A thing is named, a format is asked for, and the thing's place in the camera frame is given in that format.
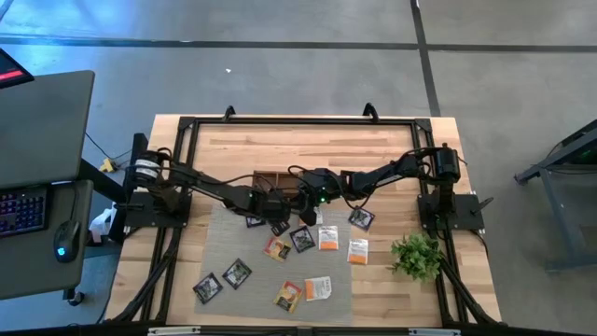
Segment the potted plant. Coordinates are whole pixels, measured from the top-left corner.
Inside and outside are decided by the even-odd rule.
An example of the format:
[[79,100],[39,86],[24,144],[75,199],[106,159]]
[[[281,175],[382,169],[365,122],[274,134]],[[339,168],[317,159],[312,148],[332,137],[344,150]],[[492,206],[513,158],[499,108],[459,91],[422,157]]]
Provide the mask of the potted plant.
[[413,233],[407,240],[392,243],[392,254],[396,262],[389,267],[392,273],[402,270],[414,280],[424,282],[434,280],[439,274],[439,260],[443,254],[439,250],[439,242],[426,234]]

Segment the wooden table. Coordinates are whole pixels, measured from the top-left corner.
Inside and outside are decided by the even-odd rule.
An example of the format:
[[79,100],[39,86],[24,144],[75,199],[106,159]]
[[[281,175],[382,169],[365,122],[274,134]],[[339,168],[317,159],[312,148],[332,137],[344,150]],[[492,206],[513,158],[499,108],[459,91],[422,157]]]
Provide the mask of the wooden table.
[[[174,147],[179,117],[156,116],[149,149]],[[431,122],[435,143],[448,143],[463,157],[455,119],[431,118]],[[337,173],[340,170],[369,171],[412,149],[410,128],[401,126],[202,125],[199,135],[193,167],[221,180],[254,171],[285,172],[290,164],[299,164],[307,169],[327,167]],[[181,158],[186,156],[183,150]],[[454,191],[467,193],[471,188],[463,164],[461,173]],[[251,181],[236,183],[250,184]],[[369,232],[352,228],[353,238],[369,239],[368,265],[352,266],[353,325],[356,327],[441,325],[434,283],[415,282],[404,274],[392,275],[386,269],[393,262],[389,253],[392,241],[401,239],[404,234],[421,231],[415,201],[419,192],[416,179],[404,179],[378,189],[367,205],[367,209],[376,215]],[[212,199],[200,194],[193,196],[190,220],[178,252],[168,324],[305,325],[291,320],[194,313],[196,297],[191,288],[199,281],[213,203]],[[328,206],[346,209],[342,201]],[[146,280],[156,231],[141,229],[124,243],[106,318],[120,313]],[[486,312],[499,320],[492,275],[483,245],[468,231],[454,231],[453,236],[464,283]],[[156,287],[152,317],[159,307],[161,281]],[[453,290],[448,280],[446,282],[451,314],[456,318]]]

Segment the metal stand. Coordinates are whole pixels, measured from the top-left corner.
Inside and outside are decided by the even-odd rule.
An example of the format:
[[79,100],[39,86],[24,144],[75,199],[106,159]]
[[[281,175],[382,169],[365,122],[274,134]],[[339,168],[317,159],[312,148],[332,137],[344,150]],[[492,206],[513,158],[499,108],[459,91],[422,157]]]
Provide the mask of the metal stand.
[[551,170],[586,171],[595,169],[593,163],[579,164],[578,161],[579,158],[587,157],[592,150],[597,148],[597,120],[562,140],[562,144],[562,149],[514,176],[520,185],[526,185],[528,180],[533,177],[541,177],[548,195],[549,205],[562,233],[568,257],[565,260],[548,263],[546,265],[548,272],[597,265],[597,255],[586,252],[585,239],[580,228],[566,220],[564,204],[560,202],[551,180]]
[[124,188],[114,180],[100,172],[89,162],[81,159],[77,180],[90,180],[93,189],[114,202],[124,202]]
[[125,205],[126,226],[132,228],[184,228],[188,223],[191,195],[181,194],[180,209],[174,215],[157,212],[154,198],[148,192],[135,192]]
[[424,229],[431,230],[481,230],[485,229],[483,217],[479,210],[477,195],[454,195],[456,212],[449,214],[446,223],[437,223],[433,211],[436,198],[434,195],[419,195],[419,217]]

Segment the gray mat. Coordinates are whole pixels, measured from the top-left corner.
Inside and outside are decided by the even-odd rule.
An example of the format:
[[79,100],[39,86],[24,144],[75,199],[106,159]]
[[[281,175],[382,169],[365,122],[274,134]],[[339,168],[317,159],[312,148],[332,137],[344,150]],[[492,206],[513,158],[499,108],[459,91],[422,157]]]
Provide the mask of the gray mat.
[[[197,300],[195,313],[350,325],[353,318],[352,274],[350,264],[346,262],[351,234],[347,222],[349,215],[347,211],[324,212],[324,224],[338,226],[340,250],[319,251],[316,246],[299,254],[293,246],[286,261],[280,262],[263,253],[272,236],[269,226],[247,229],[244,217],[215,204],[203,250],[201,279],[213,272],[224,289],[207,304]],[[298,218],[291,218],[290,225],[291,229],[281,238],[292,244],[288,233],[299,227]],[[316,244],[318,227],[309,228]],[[253,273],[234,290],[222,274],[236,258],[242,259]],[[303,292],[292,314],[273,303],[284,281],[291,281],[304,290],[305,279],[319,276],[331,277],[332,294],[327,300],[306,302]]]

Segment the gray floor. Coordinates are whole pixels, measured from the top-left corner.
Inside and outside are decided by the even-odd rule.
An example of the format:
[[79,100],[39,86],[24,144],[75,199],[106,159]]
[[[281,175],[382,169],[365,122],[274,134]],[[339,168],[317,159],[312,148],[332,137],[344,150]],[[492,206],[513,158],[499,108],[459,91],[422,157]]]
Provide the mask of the gray floor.
[[[146,0],[14,0],[0,21],[0,37],[417,41],[408,0],[151,3],[155,6]],[[594,1],[419,3],[428,43],[597,44]],[[384,115],[430,115],[416,50],[0,47],[35,75],[94,70],[88,132],[115,155],[130,147],[133,133],[149,134],[158,113],[223,113],[234,105],[239,113],[357,115],[371,101]],[[472,184],[479,196],[495,197],[484,216],[504,321],[595,333],[597,270],[545,273],[546,262],[563,256],[560,234],[539,181],[519,187],[512,176],[595,119],[597,55],[431,52],[430,60],[441,115],[457,118]],[[84,157],[98,164],[103,158],[87,143]],[[560,189],[597,182],[589,176],[560,180]],[[563,202],[573,209],[572,201]],[[109,282],[90,275],[91,260],[83,286],[97,290],[99,302]],[[59,306],[54,296],[0,302],[0,329],[90,323],[101,312],[95,306]],[[30,308],[43,305],[55,309],[50,314]],[[6,313],[18,310],[31,310],[35,318]]]

